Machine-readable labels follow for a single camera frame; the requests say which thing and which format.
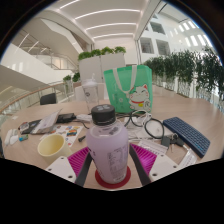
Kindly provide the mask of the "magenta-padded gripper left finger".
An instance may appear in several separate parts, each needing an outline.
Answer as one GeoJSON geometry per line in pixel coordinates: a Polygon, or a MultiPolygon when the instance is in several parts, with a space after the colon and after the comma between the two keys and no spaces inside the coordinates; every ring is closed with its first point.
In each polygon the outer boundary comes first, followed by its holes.
{"type": "Polygon", "coordinates": [[[46,171],[83,187],[87,178],[92,157],[87,147],[69,157],[60,156],[46,171]]]}

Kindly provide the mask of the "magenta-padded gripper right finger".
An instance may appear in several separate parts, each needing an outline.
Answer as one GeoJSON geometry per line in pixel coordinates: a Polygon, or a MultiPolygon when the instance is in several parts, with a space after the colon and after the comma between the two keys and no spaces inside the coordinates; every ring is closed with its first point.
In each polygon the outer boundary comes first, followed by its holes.
{"type": "Polygon", "coordinates": [[[179,170],[178,165],[165,154],[155,155],[135,144],[130,144],[129,153],[143,186],[179,170]]]}

